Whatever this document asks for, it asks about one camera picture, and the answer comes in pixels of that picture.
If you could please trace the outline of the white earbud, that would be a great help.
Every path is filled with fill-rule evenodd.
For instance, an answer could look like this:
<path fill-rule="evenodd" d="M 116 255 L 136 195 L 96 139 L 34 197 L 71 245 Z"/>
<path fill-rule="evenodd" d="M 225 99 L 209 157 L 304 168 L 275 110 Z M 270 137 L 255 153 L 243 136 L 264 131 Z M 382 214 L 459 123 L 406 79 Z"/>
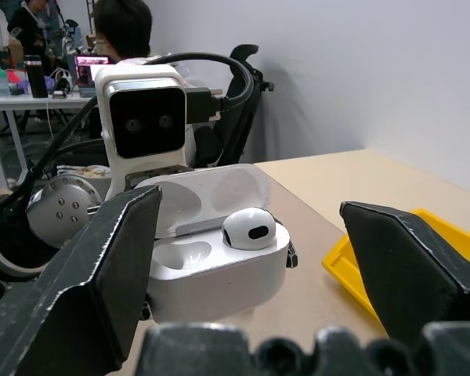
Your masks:
<path fill-rule="evenodd" d="M 276 238 L 274 217 L 261 208 L 245 208 L 229 215 L 222 224 L 223 241 L 233 249 L 259 251 Z"/>

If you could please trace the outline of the open laptop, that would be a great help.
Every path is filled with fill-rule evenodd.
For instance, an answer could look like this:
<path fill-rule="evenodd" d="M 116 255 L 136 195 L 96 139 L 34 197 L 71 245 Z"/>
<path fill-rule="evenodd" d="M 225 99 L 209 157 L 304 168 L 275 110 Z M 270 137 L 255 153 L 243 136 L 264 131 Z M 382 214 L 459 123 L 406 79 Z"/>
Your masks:
<path fill-rule="evenodd" d="M 114 61 L 105 55 L 76 55 L 74 58 L 80 97 L 89 98 L 96 95 L 95 77 L 106 65 Z"/>

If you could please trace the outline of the white earbud charging case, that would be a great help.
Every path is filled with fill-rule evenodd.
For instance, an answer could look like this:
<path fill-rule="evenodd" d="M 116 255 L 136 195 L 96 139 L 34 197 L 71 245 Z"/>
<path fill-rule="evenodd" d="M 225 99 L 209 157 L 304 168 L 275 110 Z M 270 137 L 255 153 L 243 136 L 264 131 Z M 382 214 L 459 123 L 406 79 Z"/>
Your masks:
<path fill-rule="evenodd" d="M 162 193 L 147 288 L 156 322 L 220 320 L 260 306 L 280 290 L 291 238 L 274 216 L 276 238 L 262 250 L 233 249 L 222 235 L 234 212 L 270 213 L 266 174 L 234 164 L 158 176 L 138 186 L 152 185 Z"/>

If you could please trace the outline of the black tumbler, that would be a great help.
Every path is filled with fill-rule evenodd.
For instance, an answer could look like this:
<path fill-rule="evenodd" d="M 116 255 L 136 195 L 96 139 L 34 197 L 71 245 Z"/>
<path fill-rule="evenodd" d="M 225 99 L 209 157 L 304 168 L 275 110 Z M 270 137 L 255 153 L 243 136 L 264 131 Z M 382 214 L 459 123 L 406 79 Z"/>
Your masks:
<path fill-rule="evenodd" d="M 38 55 L 25 55 L 23 63 L 27 72 L 31 95 L 34 98 L 47 98 L 49 94 L 45 83 L 41 57 Z"/>

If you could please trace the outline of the standing person in dark clothes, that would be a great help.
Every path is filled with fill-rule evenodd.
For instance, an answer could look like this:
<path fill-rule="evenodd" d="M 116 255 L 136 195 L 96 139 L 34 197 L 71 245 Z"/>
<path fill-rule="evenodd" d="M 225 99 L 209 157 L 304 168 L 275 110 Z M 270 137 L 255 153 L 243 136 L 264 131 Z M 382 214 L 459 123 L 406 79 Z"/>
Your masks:
<path fill-rule="evenodd" d="M 7 30 L 21 43 L 25 56 L 47 58 L 45 23 L 39 17 L 46 7 L 47 0 L 23 0 L 9 21 Z"/>

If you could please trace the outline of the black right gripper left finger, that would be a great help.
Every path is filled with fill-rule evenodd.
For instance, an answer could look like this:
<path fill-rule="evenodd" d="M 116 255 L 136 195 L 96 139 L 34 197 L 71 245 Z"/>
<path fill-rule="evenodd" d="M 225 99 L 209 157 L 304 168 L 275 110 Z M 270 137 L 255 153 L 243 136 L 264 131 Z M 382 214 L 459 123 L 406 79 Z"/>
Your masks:
<path fill-rule="evenodd" d="M 0 376 L 106 376 L 128 359 L 146 300 L 162 192 L 104 203 L 35 279 L 0 281 Z"/>

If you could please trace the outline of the white background table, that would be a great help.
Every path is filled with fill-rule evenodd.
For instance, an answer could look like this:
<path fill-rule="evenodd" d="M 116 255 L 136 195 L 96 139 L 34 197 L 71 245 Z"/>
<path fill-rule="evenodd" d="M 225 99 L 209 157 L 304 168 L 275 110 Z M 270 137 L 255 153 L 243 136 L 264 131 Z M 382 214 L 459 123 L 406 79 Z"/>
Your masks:
<path fill-rule="evenodd" d="M 13 116 L 18 110 L 59 110 L 59 109 L 81 109 L 89 98 L 81 97 L 79 93 L 69 94 L 66 99 L 34 98 L 32 95 L 0 97 L 0 112 L 4 111 L 9 121 L 16 154 L 19 159 L 21 173 L 19 182 L 23 182 L 27 173 L 27 161 L 20 140 L 20 133 Z M 5 175 L 2 158 L 0 155 L 0 188 L 9 188 L 9 182 Z"/>

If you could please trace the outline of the black office chair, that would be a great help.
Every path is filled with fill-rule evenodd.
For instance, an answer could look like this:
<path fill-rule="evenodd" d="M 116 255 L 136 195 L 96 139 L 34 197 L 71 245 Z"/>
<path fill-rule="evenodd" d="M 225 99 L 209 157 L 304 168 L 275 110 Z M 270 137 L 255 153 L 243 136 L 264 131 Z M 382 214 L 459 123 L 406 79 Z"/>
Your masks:
<path fill-rule="evenodd" d="M 231 52 L 230 57 L 242 63 L 251 73 L 254 90 L 248 101 L 223 113 L 213 125 L 196 126 L 194 137 L 197 152 L 193 160 L 195 168 L 234 165 L 240 161 L 262 94 L 274 90 L 274 84 L 266 81 L 263 73 L 248 62 L 248 58 L 258 51 L 257 45 L 243 44 Z"/>

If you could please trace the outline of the seated person with black hair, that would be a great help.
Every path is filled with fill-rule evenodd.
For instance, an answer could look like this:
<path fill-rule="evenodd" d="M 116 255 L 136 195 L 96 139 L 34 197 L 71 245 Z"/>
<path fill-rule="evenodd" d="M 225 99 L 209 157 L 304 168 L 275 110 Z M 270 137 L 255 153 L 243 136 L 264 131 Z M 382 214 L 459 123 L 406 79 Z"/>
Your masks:
<path fill-rule="evenodd" d="M 97 0 L 97 35 L 116 65 L 144 65 L 161 58 L 151 52 L 153 16 L 143 0 Z"/>

